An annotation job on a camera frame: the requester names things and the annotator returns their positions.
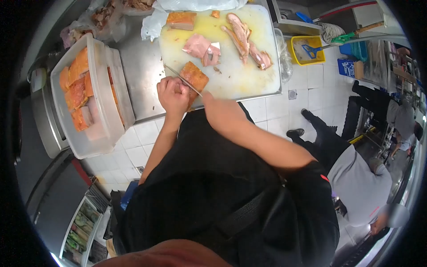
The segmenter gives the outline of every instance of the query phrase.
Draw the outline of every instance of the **yellow bucket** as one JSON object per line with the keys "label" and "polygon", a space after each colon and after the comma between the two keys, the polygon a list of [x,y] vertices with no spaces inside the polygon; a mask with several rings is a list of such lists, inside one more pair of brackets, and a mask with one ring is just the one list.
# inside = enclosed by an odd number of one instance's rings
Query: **yellow bucket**
{"label": "yellow bucket", "polygon": [[307,41],[308,45],[313,48],[322,46],[322,40],[320,39],[320,36],[294,36],[290,40],[286,40],[288,47],[291,48],[289,49],[289,52],[292,57],[292,60],[291,60],[292,64],[305,66],[305,65],[318,64],[318,63],[325,62],[325,53],[323,53],[323,50],[317,52],[315,59],[298,61],[295,55],[295,49],[294,49],[294,43],[298,41]]}

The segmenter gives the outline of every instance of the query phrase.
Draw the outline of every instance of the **white cutting board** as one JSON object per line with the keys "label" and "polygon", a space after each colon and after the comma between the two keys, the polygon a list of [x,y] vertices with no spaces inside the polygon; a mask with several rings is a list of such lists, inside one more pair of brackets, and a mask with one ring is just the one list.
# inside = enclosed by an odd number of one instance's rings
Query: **white cutting board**
{"label": "white cutting board", "polygon": [[[268,11],[260,5],[245,5],[239,10],[221,11],[220,18],[211,17],[211,12],[197,12],[193,31],[163,27],[159,38],[163,63],[180,72],[185,63],[193,62],[209,77],[204,90],[210,91],[214,97],[239,99],[277,92],[280,87],[279,61]],[[239,53],[233,41],[220,29],[221,25],[231,29],[231,25],[225,19],[230,12],[239,16],[242,22],[252,30],[249,40],[254,42],[258,50],[266,51],[270,55],[273,62],[270,68],[260,70],[250,55],[246,64],[239,59]],[[216,72],[213,66],[203,67],[200,59],[182,51],[187,39],[194,33],[203,35],[213,43],[220,43],[221,63],[216,67],[221,74]],[[175,76],[167,68],[165,72],[166,76]],[[201,101],[198,97],[193,106],[199,105]]]}

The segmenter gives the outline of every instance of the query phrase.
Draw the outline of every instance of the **knife blade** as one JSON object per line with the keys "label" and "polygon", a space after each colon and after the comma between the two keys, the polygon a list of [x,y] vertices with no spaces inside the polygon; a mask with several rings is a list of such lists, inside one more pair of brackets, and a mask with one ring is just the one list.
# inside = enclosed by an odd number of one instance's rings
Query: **knife blade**
{"label": "knife blade", "polygon": [[170,69],[170,71],[172,71],[176,76],[178,76],[178,77],[179,77],[183,82],[185,82],[185,83],[188,85],[188,87],[190,87],[191,89],[193,89],[194,91],[196,91],[196,93],[197,93],[200,97],[203,97],[203,96],[202,96],[202,94],[201,94],[201,93],[199,93],[199,91],[197,91],[191,83],[189,83],[186,79],[184,79],[181,75],[179,75],[179,73],[178,73],[176,70],[172,69],[172,68],[171,68],[171,67],[169,67],[168,65],[165,65],[165,66],[166,66],[168,69]]}

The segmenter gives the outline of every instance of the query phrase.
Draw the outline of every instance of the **white tile floor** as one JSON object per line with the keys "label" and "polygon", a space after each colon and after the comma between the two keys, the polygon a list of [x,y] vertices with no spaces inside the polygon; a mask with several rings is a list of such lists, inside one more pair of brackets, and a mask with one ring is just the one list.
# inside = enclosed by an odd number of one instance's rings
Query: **white tile floor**
{"label": "white tile floor", "polygon": [[[293,65],[293,75],[283,84],[282,95],[243,101],[258,127],[284,138],[289,129],[303,128],[302,138],[314,141],[316,132],[300,113],[308,109],[326,124],[338,126],[337,134],[341,135],[354,79],[338,74],[337,59],[345,56],[337,47],[324,52],[324,64]],[[288,90],[296,90],[296,99],[289,100]],[[135,167],[146,165],[163,123],[164,118],[160,118],[129,128],[114,152],[85,159],[84,166],[106,191],[125,190],[130,181],[140,178]]]}

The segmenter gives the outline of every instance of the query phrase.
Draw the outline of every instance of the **gray shirt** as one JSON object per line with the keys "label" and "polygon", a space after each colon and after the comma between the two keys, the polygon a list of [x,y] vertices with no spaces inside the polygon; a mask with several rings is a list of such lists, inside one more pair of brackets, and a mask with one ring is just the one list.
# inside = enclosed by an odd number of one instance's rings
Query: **gray shirt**
{"label": "gray shirt", "polygon": [[414,114],[414,108],[406,99],[402,100],[402,105],[400,106],[396,101],[390,100],[387,110],[387,122],[396,128],[402,139],[409,139],[414,133]]}
{"label": "gray shirt", "polygon": [[384,164],[373,164],[372,169],[374,172],[351,145],[328,174],[332,190],[347,208],[344,218],[355,227],[375,220],[392,187],[392,178]]}

